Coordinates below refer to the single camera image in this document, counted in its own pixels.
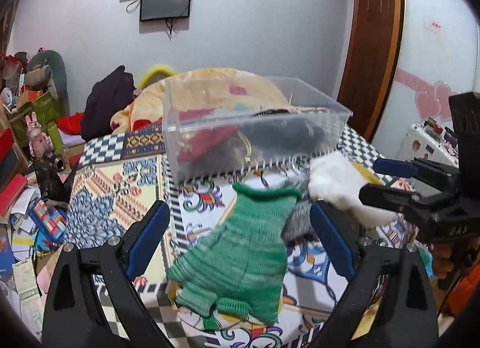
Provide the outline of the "person's right hand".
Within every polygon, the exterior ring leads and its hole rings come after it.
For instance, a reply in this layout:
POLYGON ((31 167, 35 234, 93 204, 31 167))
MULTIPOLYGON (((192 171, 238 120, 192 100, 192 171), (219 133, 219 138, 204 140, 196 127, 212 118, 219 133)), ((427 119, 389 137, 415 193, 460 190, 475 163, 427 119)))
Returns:
MULTIPOLYGON (((444 280, 454 270, 452 261, 453 242, 429 244, 429 251, 432 255, 432 271, 438 281, 444 280)), ((464 268, 462 274, 470 273, 479 264, 479 237, 469 238, 469 248, 477 252, 476 259, 469 268, 464 268)))

